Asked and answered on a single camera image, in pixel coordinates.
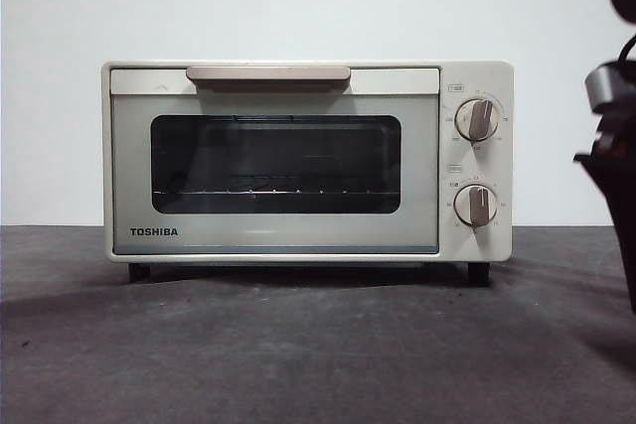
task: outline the timer knob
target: timer knob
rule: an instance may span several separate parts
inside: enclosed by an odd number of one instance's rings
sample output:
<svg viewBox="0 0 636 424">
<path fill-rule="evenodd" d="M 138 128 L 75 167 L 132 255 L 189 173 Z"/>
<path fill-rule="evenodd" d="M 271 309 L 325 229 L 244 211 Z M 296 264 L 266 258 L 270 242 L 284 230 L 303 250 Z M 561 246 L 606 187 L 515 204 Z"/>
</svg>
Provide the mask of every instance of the timer knob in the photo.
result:
<svg viewBox="0 0 636 424">
<path fill-rule="evenodd" d="M 484 141 L 497 130 L 499 113 L 490 99 L 471 99 L 455 115 L 455 126 L 469 141 Z"/>
<path fill-rule="evenodd" d="M 483 227 L 497 213 L 495 193 L 477 184 L 466 186 L 455 196 L 455 212 L 466 225 Z"/>
</svg>

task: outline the oven door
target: oven door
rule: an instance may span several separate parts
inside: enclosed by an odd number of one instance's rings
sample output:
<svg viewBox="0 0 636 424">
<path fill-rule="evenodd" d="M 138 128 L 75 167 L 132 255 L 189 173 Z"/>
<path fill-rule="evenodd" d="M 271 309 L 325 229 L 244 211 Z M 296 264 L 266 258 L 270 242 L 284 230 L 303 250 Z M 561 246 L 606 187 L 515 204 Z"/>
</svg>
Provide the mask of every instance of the oven door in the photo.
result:
<svg viewBox="0 0 636 424">
<path fill-rule="evenodd" d="M 112 72 L 114 254 L 437 252 L 438 70 L 218 73 Z"/>
</svg>

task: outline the toshiba logo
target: toshiba logo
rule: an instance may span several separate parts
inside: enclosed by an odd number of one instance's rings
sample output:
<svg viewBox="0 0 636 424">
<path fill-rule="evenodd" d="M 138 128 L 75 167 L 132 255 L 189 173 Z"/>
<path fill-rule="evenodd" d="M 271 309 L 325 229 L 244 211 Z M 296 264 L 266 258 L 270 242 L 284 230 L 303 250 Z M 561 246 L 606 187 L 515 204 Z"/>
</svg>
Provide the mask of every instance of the toshiba logo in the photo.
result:
<svg viewBox="0 0 636 424">
<path fill-rule="evenodd" d="M 170 227 L 131 227 L 130 234 L 136 235 L 179 235 L 176 228 Z"/>
</svg>

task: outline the control panel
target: control panel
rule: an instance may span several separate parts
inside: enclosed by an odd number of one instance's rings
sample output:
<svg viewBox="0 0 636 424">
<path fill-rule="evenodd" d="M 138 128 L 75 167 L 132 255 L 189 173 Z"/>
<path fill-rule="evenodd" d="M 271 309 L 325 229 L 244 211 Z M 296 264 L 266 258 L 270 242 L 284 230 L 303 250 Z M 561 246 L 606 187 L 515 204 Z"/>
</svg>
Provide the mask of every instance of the control panel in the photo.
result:
<svg viewBox="0 0 636 424">
<path fill-rule="evenodd" d="M 513 71 L 462 67 L 442 69 L 440 249 L 503 260 L 512 249 Z"/>
</svg>

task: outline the glass oven window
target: glass oven window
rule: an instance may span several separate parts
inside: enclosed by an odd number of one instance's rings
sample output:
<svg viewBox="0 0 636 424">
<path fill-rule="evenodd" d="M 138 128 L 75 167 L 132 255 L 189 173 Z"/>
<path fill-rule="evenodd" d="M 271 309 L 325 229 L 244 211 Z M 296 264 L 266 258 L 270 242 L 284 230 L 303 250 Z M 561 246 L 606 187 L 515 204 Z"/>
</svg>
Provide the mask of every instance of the glass oven window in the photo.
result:
<svg viewBox="0 0 636 424">
<path fill-rule="evenodd" d="M 151 125 L 161 213 L 392 213 L 392 116 L 165 115 Z"/>
</svg>

